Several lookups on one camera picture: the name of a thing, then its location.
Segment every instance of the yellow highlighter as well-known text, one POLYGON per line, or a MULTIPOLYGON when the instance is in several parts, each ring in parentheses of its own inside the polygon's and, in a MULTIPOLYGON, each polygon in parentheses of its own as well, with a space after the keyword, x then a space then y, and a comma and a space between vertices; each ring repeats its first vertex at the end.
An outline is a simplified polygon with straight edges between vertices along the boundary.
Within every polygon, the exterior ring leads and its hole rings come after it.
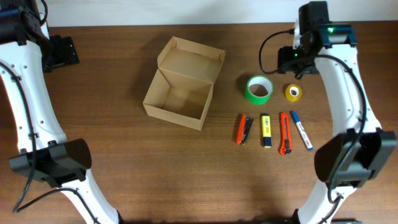
POLYGON ((262 140, 264 147, 271 147, 271 119, 267 113, 261 114, 262 140))

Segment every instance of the yellow tape roll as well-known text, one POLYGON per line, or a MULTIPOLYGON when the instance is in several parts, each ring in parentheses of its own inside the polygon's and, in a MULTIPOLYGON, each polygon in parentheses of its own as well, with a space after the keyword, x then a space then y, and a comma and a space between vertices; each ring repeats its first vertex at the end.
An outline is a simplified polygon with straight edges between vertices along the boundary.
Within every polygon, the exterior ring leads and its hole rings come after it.
POLYGON ((303 91, 298 85, 290 84, 285 91, 285 96, 289 101, 295 102, 300 99, 302 93, 303 91))

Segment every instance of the box lid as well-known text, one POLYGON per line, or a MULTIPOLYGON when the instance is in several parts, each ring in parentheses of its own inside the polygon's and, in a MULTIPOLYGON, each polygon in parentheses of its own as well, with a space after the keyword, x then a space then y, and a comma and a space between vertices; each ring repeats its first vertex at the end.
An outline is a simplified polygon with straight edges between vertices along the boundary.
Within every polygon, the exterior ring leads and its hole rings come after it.
POLYGON ((157 66, 214 84, 224 59, 224 50, 172 37, 157 57, 157 66))

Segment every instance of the roll of tape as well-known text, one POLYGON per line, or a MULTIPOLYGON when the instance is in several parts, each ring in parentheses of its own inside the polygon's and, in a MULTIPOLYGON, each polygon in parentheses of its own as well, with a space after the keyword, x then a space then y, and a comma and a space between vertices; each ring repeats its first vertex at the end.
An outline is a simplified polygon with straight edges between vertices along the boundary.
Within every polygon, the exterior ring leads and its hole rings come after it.
POLYGON ((250 103, 255 104, 255 105, 261 105, 261 104, 267 103, 267 101, 273 91, 274 91, 274 85, 272 84, 271 80, 269 80, 268 78, 266 78, 262 75, 256 75, 255 77, 252 77, 248 81, 244 95, 250 103), (259 96, 258 94, 253 93, 250 87, 254 86, 254 85, 263 86, 267 90, 266 95, 259 96))
POLYGON ((295 102, 300 99, 302 93, 303 91, 298 85, 290 84, 285 91, 285 96, 291 102, 295 102))

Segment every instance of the robotic arm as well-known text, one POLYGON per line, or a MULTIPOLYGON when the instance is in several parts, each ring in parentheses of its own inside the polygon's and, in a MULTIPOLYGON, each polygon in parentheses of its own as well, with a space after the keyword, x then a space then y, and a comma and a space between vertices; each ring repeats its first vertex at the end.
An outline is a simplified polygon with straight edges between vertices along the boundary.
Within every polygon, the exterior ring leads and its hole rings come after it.
MULTIPOLYGON (((28 177, 19 207, 34 179, 64 193, 87 223, 123 223, 104 198, 91 173, 91 155, 82 139, 67 141, 54 115, 43 71, 78 63, 71 38, 49 37, 34 0, 0 0, 0 75, 17 126, 20 155, 11 169, 28 177)), ((294 224, 330 223, 342 202, 375 178, 396 147, 369 105, 360 79, 352 27, 332 24, 326 2, 299 10, 295 40, 279 50, 276 72, 320 73, 333 118, 333 139, 315 155, 318 181, 310 198, 296 210, 294 224)))

